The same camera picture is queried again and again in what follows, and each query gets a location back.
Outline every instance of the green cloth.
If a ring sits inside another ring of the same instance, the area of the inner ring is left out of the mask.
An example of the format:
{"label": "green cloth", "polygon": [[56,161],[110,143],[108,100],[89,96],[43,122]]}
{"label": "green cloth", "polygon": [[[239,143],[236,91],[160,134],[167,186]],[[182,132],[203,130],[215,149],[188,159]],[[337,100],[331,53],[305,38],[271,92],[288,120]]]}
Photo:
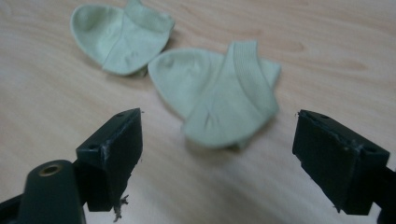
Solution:
{"label": "green cloth", "polygon": [[145,72],[165,47],[175,25],[167,14],[129,0],[125,8],[83,5],[75,9],[70,27],[78,46],[110,73]]}
{"label": "green cloth", "polygon": [[227,54],[174,49],[148,64],[162,98],[184,120],[186,136],[205,147],[242,147],[278,110],[280,65],[257,56],[257,42],[233,42]]}

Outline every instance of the wooden table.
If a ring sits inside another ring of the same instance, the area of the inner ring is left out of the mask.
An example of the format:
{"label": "wooden table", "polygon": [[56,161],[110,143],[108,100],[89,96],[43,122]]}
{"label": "wooden table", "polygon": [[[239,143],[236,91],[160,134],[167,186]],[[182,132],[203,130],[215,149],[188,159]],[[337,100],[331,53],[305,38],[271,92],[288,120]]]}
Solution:
{"label": "wooden table", "polygon": [[[0,0],[0,201],[23,192],[26,175],[75,148],[111,116],[140,107],[142,161],[119,223],[375,223],[337,214],[292,155],[295,114],[326,114],[392,155],[396,168],[396,2],[394,0],[143,0],[176,21],[168,49],[225,52],[257,39],[282,64],[280,111],[243,150],[209,150],[183,136],[182,120],[149,76],[101,71],[69,29],[84,3]],[[86,213],[112,223],[112,213]]]}

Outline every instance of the wood grain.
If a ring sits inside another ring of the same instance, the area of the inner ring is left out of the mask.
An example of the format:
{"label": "wood grain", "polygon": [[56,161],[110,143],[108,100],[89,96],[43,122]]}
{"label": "wood grain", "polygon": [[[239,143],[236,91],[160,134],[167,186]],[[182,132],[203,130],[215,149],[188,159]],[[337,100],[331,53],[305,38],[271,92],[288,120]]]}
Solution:
{"label": "wood grain", "polygon": [[[187,141],[149,77],[101,71],[69,31],[84,3],[0,0],[0,201],[22,193],[39,164],[73,161],[112,115],[141,107],[144,153],[119,223],[375,223],[337,214],[291,154],[296,112],[326,114],[392,155],[396,168],[396,2],[393,0],[143,0],[176,20],[167,46],[225,52],[257,39],[282,64],[280,111],[244,150]],[[88,223],[111,223],[86,213]]]}

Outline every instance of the sock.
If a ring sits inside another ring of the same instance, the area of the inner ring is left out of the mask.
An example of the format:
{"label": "sock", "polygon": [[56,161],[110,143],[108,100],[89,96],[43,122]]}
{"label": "sock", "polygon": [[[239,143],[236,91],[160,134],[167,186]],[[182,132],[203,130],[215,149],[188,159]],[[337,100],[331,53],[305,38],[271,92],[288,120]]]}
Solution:
{"label": "sock", "polygon": [[257,42],[234,42],[224,57],[204,49],[169,50],[148,65],[158,92],[206,147],[242,147],[277,111],[280,66],[257,57]]}
{"label": "sock", "polygon": [[165,47],[174,27],[166,14],[129,0],[125,8],[83,5],[70,26],[78,46],[107,72],[127,76],[144,73]]}

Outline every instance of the black mechanical part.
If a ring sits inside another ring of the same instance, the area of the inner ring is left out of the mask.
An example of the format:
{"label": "black mechanical part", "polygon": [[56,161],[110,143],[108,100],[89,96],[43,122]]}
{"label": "black mechanical part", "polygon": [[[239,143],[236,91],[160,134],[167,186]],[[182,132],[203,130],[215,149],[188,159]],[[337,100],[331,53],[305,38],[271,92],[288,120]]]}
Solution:
{"label": "black mechanical part", "polygon": [[27,177],[22,195],[0,203],[0,224],[85,223],[90,211],[116,212],[143,149],[140,109],[119,113],[77,149],[78,159],[51,161]]}
{"label": "black mechanical part", "polygon": [[395,173],[386,167],[384,148],[334,119],[301,110],[292,152],[338,212],[368,215],[375,202],[382,208],[378,223],[396,223]]}

